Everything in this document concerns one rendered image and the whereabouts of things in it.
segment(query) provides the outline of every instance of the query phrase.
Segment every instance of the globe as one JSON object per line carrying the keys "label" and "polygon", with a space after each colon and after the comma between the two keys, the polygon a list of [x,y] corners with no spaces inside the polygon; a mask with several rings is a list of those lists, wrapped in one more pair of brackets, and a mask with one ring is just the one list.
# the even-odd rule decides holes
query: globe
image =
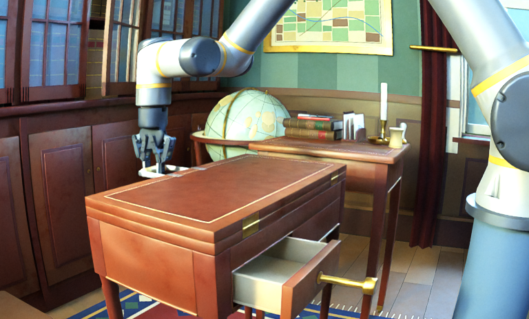
{"label": "globe", "polygon": [[[242,90],[221,99],[207,117],[205,136],[223,138],[222,129],[226,113],[226,139],[239,141],[262,141],[284,136],[283,119],[290,114],[279,100],[268,92]],[[206,144],[207,152],[213,161],[243,154],[257,154],[245,146],[225,146],[226,156],[221,145]]]}

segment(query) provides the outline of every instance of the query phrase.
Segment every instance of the red curtain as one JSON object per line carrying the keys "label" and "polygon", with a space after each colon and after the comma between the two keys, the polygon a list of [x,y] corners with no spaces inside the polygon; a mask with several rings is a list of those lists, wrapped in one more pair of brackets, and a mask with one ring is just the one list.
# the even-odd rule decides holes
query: red curtain
{"label": "red curtain", "polygon": [[[421,0],[422,45],[456,48],[428,0]],[[410,246],[433,245],[446,146],[446,53],[422,52],[421,150]]]}

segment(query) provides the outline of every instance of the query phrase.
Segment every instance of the map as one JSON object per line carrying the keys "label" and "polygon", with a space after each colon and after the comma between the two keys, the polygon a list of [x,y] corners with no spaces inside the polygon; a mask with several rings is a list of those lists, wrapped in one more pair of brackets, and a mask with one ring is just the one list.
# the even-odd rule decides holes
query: map
{"label": "map", "polygon": [[393,55],[391,0],[297,0],[264,50]]}

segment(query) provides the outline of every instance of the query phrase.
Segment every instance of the candle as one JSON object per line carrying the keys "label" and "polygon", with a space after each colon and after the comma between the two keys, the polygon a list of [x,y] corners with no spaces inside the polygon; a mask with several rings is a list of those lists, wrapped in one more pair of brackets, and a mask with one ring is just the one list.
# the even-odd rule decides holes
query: candle
{"label": "candle", "polygon": [[380,84],[380,120],[388,120],[388,84]]}

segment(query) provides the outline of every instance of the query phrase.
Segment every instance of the rug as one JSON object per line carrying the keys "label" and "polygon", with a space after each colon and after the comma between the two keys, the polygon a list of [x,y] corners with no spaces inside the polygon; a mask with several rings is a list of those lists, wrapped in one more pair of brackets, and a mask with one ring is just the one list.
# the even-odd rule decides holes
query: rug
{"label": "rug", "polygon": [[[136,293],[135,291],[126,289],[119,293],[121,301],[121,309],[123,309],[124,319],[177,319],[185,316],[192,316],[180,310],[173,309],[167,305],[148,298],[147,296]],[[265,317],[268,319],[280,319],[280,316],[273,313],[266,313]],[[318,305],[309,304],[300,313],[296,319],[319,319],[320,307]],[[353,319],[360,318],[360,313],[347,310],[333,309],[329,310],[329,317],[335,319]],[[244,307],[233,313],[228,319],[244,319]],[[370,319],[385,318],[371,315]],[[82,311],[75,316],[68,319],[108,319],[107,307],[105,301],[100,302],[93,307]]]}

